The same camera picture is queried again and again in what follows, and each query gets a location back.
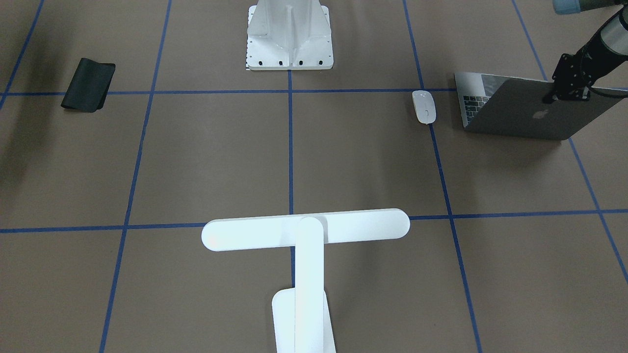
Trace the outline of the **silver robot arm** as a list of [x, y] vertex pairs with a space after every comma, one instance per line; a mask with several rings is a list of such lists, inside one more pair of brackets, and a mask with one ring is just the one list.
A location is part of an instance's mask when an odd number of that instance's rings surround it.
[[575, 54], [564, 53], [552, 73], [552, 88], [543, 103], [588, 101], [591, 94], [625, 99], [626, 93], [607, 93], [594, 83], [628, 59], [627, 2], [625, 0], [554, 0], [556, 14], [577, 14], [603, 7], [621, 6]]

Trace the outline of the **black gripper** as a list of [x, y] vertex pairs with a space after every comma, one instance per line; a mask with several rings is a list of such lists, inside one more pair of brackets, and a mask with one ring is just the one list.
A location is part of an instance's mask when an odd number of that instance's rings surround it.
[[585, 65], [585, 58], [586, 55], [582, 53], [562, 54], [552, 74], [552, 87], [542, 98], [543, 103], [589, 101], [595, 78]]

